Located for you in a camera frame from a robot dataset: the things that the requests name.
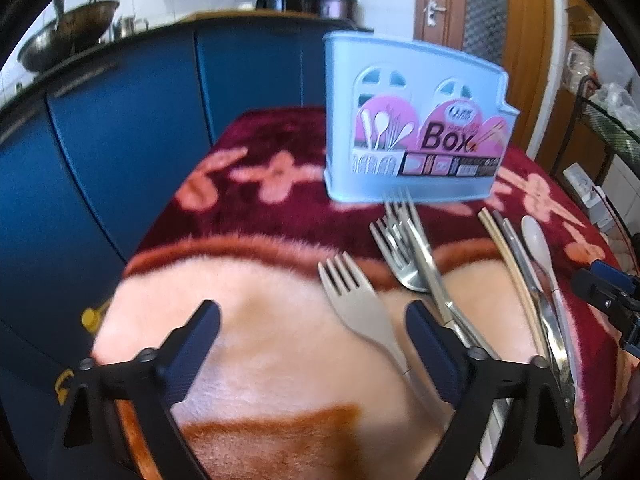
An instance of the frying pan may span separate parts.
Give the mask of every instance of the frying pan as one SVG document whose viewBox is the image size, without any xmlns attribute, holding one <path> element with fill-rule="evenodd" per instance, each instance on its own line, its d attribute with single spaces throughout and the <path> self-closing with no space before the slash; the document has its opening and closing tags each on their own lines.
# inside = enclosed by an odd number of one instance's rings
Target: frying pan
<svg viewBox="0 0 640 480">
<path fill-rule="evenodd" d="M 108 30 L 118 0 L 100 0 L 66 12 L 41 28 L 18 53 L 29 72 L 44 72 L 76 52 L 93 46 Z"/>
</svg>

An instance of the white spoon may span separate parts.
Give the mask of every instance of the white spoon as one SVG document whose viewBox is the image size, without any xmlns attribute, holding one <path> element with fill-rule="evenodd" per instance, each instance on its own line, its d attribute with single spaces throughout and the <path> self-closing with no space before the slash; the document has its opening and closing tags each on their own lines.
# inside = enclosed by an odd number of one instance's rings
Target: white spoon
<svg viewBox="0 0 640 480">
<path fill-rule="evenodd" d="M 576 360 L 574 343 L 571 340 L 571 332 L 569 330 L 569 320 L 566 315 L 566 307 L 564 306 L 562 294 L 560 293 L 560 288 L 558 287 L 558 279 L 556 278 L 554 267 L 551 263 L 549 245 L 546 242 L 545 234 L 542 232 L 542 227 L 540 227 L 540 224 L 535 218 L 533 218 L 533 216 L 525 216 L 522 219 L 521 227 L 522 236 L 527 247 L 529 248 L 531 256 L 533 256 L 533 259 L 538 262 L 540 267 L 542 267 L 542 269 L 549 276 L 549 281 L 551 282 L 552 289 L 551 297 L 556 308 L 556 316 L 558 316 L 558 321 L 560 322 L 560 332 L 562 333 L 562 339 L 564 339 L 564 346 L 566 348 L 567 357 L 569 358 L 569 368 L 571 369 L 571 374 L 574 377 L 574 384 L 577 388 L 579 377 L 577 374 L 578 361 Z"/>
<path fill-rule="evenodd" d="M 408 135 L 411 135 L 411 132 L 414 130 L 414 127 L 415 125 L 413 123 L 406 124 L 402 129 L 402 131 L 400 132 L 400 135 L 398 136 L 398 138 L 394 140 L 394 142 L 391 144 L 391 147 L 389 149 L 392 150 L 400 140 L 404 139 Z"/>
<path fill-rule="evenodd" d="M 378 138 L 376 139 L 375 147 L 375 149 L 377 149 L 380 145 L 380 136 L 385 133 L 386 129 L 389 127 L 389 114 L 386 112 L 378 112 L 374 120 L 376 123 L 376 131 L 378 132 Z"/>
<path fill-rule="evenodd" d="M 362 126 L 364 126 L 364 135 L 367 137 L 367 147 L 371 149 L 371 114 L 369 110 L 362 111 Z"/>
</svg>

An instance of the countertop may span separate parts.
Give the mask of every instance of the countertop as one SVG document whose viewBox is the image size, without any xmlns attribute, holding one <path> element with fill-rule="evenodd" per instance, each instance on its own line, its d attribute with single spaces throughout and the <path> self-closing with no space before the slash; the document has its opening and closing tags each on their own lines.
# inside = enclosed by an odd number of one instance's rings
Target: countertop
<svg viewBox="0 0 640 480">
<path fill-rule="evenodd" d="M 348 20 L 335 20 L 319 18 L 306 12 L 276 12 L 274 10 L 222 10 L 194 12 L 180 22 L 171 23 L 162 27 L 152 28 L 145 32 L 139 32 L 128 38 L 118 41 L 98 44 L 83 52 L 72 56 L 52 69 L 43 72 L 35 77 L 33 82 L 25 87 L 18 95 L 7 101 L 4 107 L 0 108 L 0 122 L 37 94 L 43 94 L 59 78 L 77 69 L 84 64 L 91 64 L 105 56 L 110 56 L 120 49 L 131 48 L 136 44 L 145 41 L 171 36 L 186 31 L 195 31 L 203 27 L 233 27 L 235 25 L 255 25 L 256 27 L 270 27 L 271 25 L 308 25 L 318 23 L 324 25 L 342 24 L 345 27 L 356 29 L 354 24 Z M 357 28 L 357 30 L 370 31 L 370 29 Z"/>
</svg>

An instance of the blanket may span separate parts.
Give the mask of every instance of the blanket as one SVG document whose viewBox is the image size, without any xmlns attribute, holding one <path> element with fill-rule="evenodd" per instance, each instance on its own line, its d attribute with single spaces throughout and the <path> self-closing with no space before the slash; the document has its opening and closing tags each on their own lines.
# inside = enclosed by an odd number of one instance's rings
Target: blanket
<svg viewBox="0 0 640 480">
<path fill-rule="evenodd" d="M 160 346 L 202 300 L 220 305 L 220 334 L 189 395 L 172 408 L 212 478 L 412 480 L 452 416 L 404 328 L 404 308 L 420 296 L 396 282 L 369 233 L 383 208 L 329 199 L 325 155 L 323 108 L 236 120 L 148 232 L 97 333 L 99 362 L 129 360 Z M 484 206 L 514 226 L 534 216 L 549 241 L 579 355 L 581 459 L 617 417 L 634 363 L 569 281 L 597 258 L 615 259 L 584 214 L 516 148 L 487 200 L 418 206 L 450 294 L 505 360 L 528 362 L 535 347 L 506 266 L 476 218 Z M 427 409 L 386 354 L 341 325 L 328 303 L 316 267 L 342 251 L 387 307 L 430 390 Z M 159 478 L 135 413 L 126 402 L 118 406 L 144 478 Z"/>
</svg>

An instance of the cutlery storage box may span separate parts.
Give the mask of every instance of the cutlery storage box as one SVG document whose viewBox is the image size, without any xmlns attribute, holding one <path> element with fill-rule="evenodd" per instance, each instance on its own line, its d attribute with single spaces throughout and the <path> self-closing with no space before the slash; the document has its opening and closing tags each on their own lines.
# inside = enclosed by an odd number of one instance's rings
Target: cutlery storage box
<svg viewBox="0 0 640 480">
<path fill-rule="evenodd" d="M 519 114 L 493 63 L 422 41 L 331 32 L 326 52 L 326 169 L 339 202 L 489 196 Z"/>
</svg>

